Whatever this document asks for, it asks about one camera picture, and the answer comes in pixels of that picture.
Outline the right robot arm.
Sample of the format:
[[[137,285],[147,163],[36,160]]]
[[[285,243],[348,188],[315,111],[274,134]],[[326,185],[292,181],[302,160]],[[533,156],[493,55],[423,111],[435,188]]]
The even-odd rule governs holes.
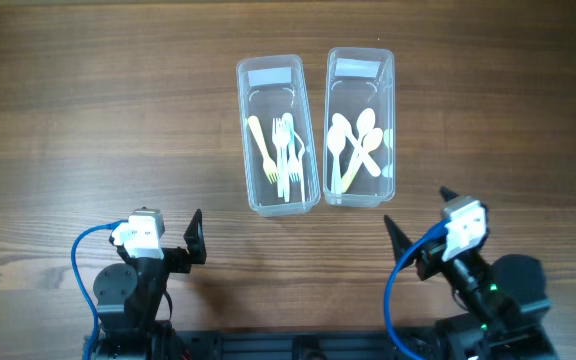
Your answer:
[[[395,267],[383,295],[387,335],[396,359],[555,359],[543,326],[552,302],[541,262],[521,254],[488,263],[489,208],[481,200],[440,189],[441,219],[411,241],[391,217],[384,223]],[[413,265],[420,280],[442,275],[463,314],[429,327],[395,327],[391,296],[398,274]]]

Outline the white spoon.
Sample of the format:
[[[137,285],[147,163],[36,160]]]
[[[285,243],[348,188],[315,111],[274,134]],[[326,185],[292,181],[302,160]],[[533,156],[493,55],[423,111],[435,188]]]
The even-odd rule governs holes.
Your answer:
[[[341,172],[339,164],[339,156],[345,147],[345,134],[340,126],[333,125],[327,134],[328,149],[333,156],[332,161],[332,184],[331,191],[334,194],[340,194],[341,188]]]
[[[368,172],[373,177],[378,177],[381,174],[381,168],[377,165],[374,159],[369,155],[359,140],[357,140],[352,132],[350,122],[340,113],[335,113],[332,115],[332,122],[334,125],[340,126],[347,139],[353,145],[353,152],[357,151],[360,155],[360,163],[364,163]],[[367,144],[368,140],[371,140],[371,145],[369,148],[371,151],[377,149],[383,140],[383,130],[381,128],[373,128],[372,132],[364,138],[364,144]]]

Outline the yellow plastic spoon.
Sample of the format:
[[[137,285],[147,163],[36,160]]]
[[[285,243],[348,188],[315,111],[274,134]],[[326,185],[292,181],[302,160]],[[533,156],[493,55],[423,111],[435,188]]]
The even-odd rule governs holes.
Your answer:
[[[354,183],[364,178],[376,178],[381,175],[381,167],[373,158],[383,140],[383,130],[372,128],[361,139],[357,139],[351,130],[343,132],[345,148],[340,155],[340,191],[351,191]]]

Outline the white spoon angled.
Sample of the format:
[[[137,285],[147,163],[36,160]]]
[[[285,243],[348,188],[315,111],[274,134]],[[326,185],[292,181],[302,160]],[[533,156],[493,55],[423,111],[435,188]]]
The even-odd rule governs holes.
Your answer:
[[[374,110],[372,108],[366,108],[360,113],[356,122],[356,128],[359,135],[358,140],[367,152],[371,152],[371,149],[369,148],[371,140],[368,140],[367,144],[364,144],[364,138],[372,132],[372,129],[375,126],[375,121],[376,116]],[[348,173],[350,175],[355,175],[357,173],[361,166],[360,160],[361,158],[359,153],[354,151],[348,166]]]

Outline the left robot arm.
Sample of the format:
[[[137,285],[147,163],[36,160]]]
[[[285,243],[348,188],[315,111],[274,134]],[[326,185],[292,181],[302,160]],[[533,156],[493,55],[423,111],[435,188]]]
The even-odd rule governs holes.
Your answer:
[[[206,262],[202,212],[197,210],[182,247],[161,246],[165,232],[158,209],[142,207],[128,219],[109,224],[109,242],[122,261],[95,278],[95,325],[86,340],[84,359],[190,359],[191,350],[171,320],[156,318],[163,300],[171,303],[167,281]]]

